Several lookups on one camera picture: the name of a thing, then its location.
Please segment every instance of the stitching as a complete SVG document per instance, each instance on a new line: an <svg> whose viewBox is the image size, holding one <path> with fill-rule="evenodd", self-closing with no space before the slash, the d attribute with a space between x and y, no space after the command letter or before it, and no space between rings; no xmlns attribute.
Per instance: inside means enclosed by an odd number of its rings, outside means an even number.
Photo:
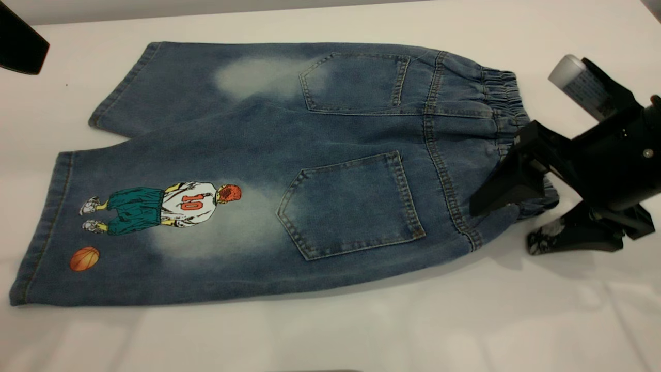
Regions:
<svg viewBox="0 0 661 372"><path fill-rule="evenodd" d="M71 178L71 169L73 167L73 154L69 155L69 164L67 166L67 177L64 179L64 185L62 187L62 196L59 199L58 207L55 210L55 213L53 214L53 217L50 221L50 227L48 228L48 233L46 233L46 237L44 238L44 244L42 245L41 252L39 252L39 258L37 259L37 262L34 266L34 269L32 270L32 275L30 276L30 279L28 279L28 283L25 285L25 290L23 291L23 302L28 303L28 291L30 289L30 286L32 284L32 281L34 280L34 277L37 274L37 270L39 270L39 266L41 264L41 260L44 257L44 253L46 253L46 247L48 247L48 241L50 240L50 236L53 232L53 227L55 226L55 222L58 219L59 212L62 209L62 204L64 204L64 197L66 195L67 188L69 186L69 179Z"/></svg>
<svg viewBox="0 0 661 372"><path fill-rule="evenodd" d="M161 45L163 45L162 42L158 43L156 48L153 50L146 50L142 56L140 56L140 59L137 61L136 65L129 71L129 73L126 75L126 77L122 80L122 82L111 92L111 94L108 96L109 102L104 102L102 105L107 105L105 109L99 114L96 119L94 120L94 126L99 128L99 129L104 129L101 126L101 118L105 116L106 113L117 103L119 100L122 98L124 95L124 92L126 92L126 89L136 80L138 75L144 70L144 68L154 59L156 56L156 53L161 49Z"/></svg>
<svg viewBox="0 0 661 372"><path fill-rule="evenodd" d="M397 80L395 81L395 87L393 88L393 106L399 106L402 103L402 88L404 87L404 78L407 74L408 64L410 62L410 57L405 56L404 61L398 61L399 69L397 71Z"/></svg>
<svg viewBox="0 0 661 372"><path fill-rule="evenodd" d="M399 152L396 153L396 158L389 159L389 163L392 164L393 171L395 172L395 183L397 184L397 189L399 191L399 198L402 204L404 204L408 230L411 232L413 238L423 238L427 236L427 233L424 231L420 219L418 218L418 213L415 210L413 196L408 187L407 175L404 172L404 166L402 165Z"/></svg>
<svg viewBox="0 0 661 372"><path fill-rule="evenodd" d="M351 111L357 110L352 107L338 107L338 106L324 106L318 105L315 103L315 100L312 98L309 85L307 83L306 77L315 69L317 69L322 64L326 63L332 58L336 57L368 57L374 59L388 59L397 61L397 77L395 78L395 86L393 87L393 97L391 100L391 105L399 106L401 104L401 93L404 85L404 79L406 77L406 72L408 69L408 64L410 62L410 56L404 56L399 54L376 54L376 53L342 53L342 52L333 52L327 57L322 58L318 62L314 63L312 66L308 67L305 71L299 74L299 80L301 82L301 88L303 89L303 96L305 97L305 105L310 111Z"/></svg>
<svg viewBox="0 0 661 372"><path fill-rule="evenodd" d="M306 176L306 173L307 174L326 173L330 171L350 169L354 167L370 165L373 163L379 163L383 160L385 160L388 169L390 169L395 176L397 191L399 194L400 201L404 205L407 227L411 232L411 238L406 238L401 234L397 234L396 236L391 236L388 238L382 237L382 238L372 238L370 240L356 240L351 242L342 242L339 251L331 254L321 253L320 251L323 249L323 247L315 248L313 246L310 246L306 242L304 238L304 234L301 233L301 231L296 227L296 225L293 223L291 218L286 214L286 209L294 193L298 189L298 186L303 182L304 179L308 178L308 176ZM291 182L289 188L283 195L282 200L280 201L280 206L276 211L276 216L280 219L280 222L284 225L285 229L287 230L287 233L292 238L294 244L296 245L298 250L301 252L301 254L304 256L304 258L307 261L324 258L324 257L337 256L339 254L347 254L358 250L365 250L369 248L377 248L381 246L389 246L392 244L411 242L413 240L423 238L426 236L426 233L418 219L417 213L415 211L415 207L413 205L410 189L408 187L408 181L406 180L406 175L404 173L404 169L401 164L401 157L398 151L378 154L374 156L368 156L365 158L351 160L349 162L344 162L344 163L325 165L323 167L302 169L297 174L296 178Z"/></svg>
<svg viewBox="0 0 661 372"><path fill-rule="evenodd" d="M450 212L452 222L457 231L466 236L470 242L471 251L475 251L483 245L483 240L475 229L472 229L467 225L461 214L461 209L457 202L451 177L447 172L446 165L441 157L438 146L436 145L436 139L434 138L434 111L436 110L436 100L438 91L440 90L441 76L444 72L444 65L442 62L446 55L447 52L439 52L436 56L436 68L434 69L434 75L432 76L432 83L427 96L427 102L425 103L425 115L423 116L425 144L441 182L447 209Z"/></svg>

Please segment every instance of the white jersey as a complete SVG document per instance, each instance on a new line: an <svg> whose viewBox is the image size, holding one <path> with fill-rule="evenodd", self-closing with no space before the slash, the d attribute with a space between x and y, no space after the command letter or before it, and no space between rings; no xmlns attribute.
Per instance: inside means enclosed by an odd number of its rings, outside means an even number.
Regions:
<svg viewBox="0 0 661 372"><path fill-rule="evenodd" d="M211 183L183 183L163 195L161 221L175 220L176 227L188 227L208 220L215 210L215 192Z"/></svg>

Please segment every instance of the back pocket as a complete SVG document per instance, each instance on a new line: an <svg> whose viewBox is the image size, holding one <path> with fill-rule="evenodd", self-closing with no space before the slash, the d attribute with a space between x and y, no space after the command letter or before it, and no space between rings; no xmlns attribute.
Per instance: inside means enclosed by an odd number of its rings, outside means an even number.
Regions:
<svg viewBox="0 0 661 372"><path fill-rule="evenodd" d="M327 113L396 108L409 60L396 54L332 53L300 75L307 108Z"/></svg>
<svg viewBox="0 0 661 372"><path fill-rule="evenodd" d="M308 261L426 235L396 151L301 170L277 214Z"/></svg>

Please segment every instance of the white backdrop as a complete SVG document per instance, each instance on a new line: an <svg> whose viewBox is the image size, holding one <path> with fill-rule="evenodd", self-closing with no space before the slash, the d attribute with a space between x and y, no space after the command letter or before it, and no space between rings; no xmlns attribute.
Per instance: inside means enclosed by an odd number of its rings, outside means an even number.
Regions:
<svg viewBox="0 0 661 372"><path fill-rule="evenodd" d="M420 0L3 0L14 13L32 25L404 1Z"/></svg>

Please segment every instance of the black object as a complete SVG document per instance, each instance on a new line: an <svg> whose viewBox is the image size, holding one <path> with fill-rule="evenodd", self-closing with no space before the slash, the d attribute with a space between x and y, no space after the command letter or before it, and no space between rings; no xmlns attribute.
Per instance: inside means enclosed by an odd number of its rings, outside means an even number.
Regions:
<svg viewBox="0 0 661 372"><path fill-rule="evenodd" d="M583 201L527 237L533 255L567 250L615 251L622 237L654 232L639 202L661 193L661 98L647 108L590 60L582 60L609 94L613 114L570 140L533 121L521 128L503 162L471 197L477 216L544 196L553 172Z"/></svg>
<svg viewBox="0 0 661 372"><path fill-rule="evenodd" d="M0 67L37 75L44 65L49 46L0 1Z"/></svg>

